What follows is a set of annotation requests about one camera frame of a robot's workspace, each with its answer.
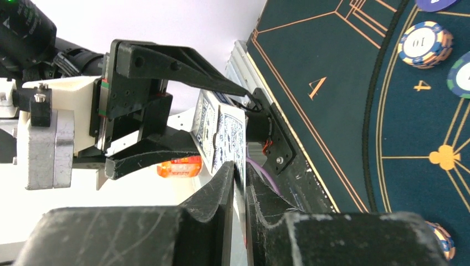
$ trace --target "blue poker chip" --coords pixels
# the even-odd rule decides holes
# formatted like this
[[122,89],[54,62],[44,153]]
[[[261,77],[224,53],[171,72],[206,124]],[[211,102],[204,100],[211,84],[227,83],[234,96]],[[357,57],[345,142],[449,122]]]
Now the blue poker chip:
[[470,99],[470,52],[454,63],[447,75],[447,86],[455,95]]
[[416,0],[419,9],[425,12],[438,12],[458,2],[458,0]]
[[424,21],[410,27],[397,47],[401,60],[415,67],[434,60],[444,50],[447,31],[434,21]]
[[446,259],[453,259],[453,257],[455,256],[455,246],[447,231],[437,223],[431,223],[426,221],[426,224],[433,231],[436,240],[438,241],[442,251],[444,252],[444,255],[446,256]]
[[443,42],[442,50],[439,55],[431,58],[429,61],[424,62],[422,65],[415,65],[419,69],[429,69],[445,61],[452,53],[453,50],[453,36],[450,32],[445,30],[446,40]]

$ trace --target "white wall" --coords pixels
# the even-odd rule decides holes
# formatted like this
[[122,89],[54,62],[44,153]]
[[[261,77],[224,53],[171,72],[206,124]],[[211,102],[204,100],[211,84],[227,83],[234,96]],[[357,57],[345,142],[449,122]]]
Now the white wall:
[[[114,39],[195,48],[223,72],[233,44],[253,31],[266,0],[32,0],[57,35],[96,52]],[[168,85],[173,114],[196,105],[198,90]]]

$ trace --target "screw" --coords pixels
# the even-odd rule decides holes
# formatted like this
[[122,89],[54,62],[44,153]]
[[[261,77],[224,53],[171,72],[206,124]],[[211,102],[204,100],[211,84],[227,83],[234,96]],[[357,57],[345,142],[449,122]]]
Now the screw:
[[47,89],[49,89],[49,84],[39,83],[39,90],[47,90]]
[[45,102],[45,95],[41,93],[34,94],[34,100],[36,103],[43,103]]
[[178,61],[174,61],[173,63],[170,64],[170,69],[173,71],[178,71],[182,68],[182,65]]

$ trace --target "casino table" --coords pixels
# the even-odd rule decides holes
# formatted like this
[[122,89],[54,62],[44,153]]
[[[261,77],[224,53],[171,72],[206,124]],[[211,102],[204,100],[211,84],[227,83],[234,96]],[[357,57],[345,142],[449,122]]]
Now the casino table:
[[[423,21],[454,36],[431,69],[397,51]],[[447,79],[469,25],[470,1],[430,13],[408,0],[268,0],[247,43],[335,210],[418,213],[452,236],[452,265],[470,261],[470,101]]]

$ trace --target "purple cable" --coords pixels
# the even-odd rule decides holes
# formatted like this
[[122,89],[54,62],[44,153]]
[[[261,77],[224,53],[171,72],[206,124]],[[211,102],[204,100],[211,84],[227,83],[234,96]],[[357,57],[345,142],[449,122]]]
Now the purple cable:
[[280,194],[280,190],[279,190],[278,186],[276,185],[276,182],[273,180],[271,175],[269,175],[268,171],[266,171],[261,165],[259,165],[259,163],[253,161],[250,157],[248,157],[248,154],[247,154],[247,162],[251,163],[251,165],[253,165],[255,168],[258,169],[258,171],[261,172],[261,174],[264,176],[264,178],[266,178],[266,180],[268,180],[268,182],[271,185],[271,187],[273,188],[274,192],[276,192],[278,195],[282,196]]

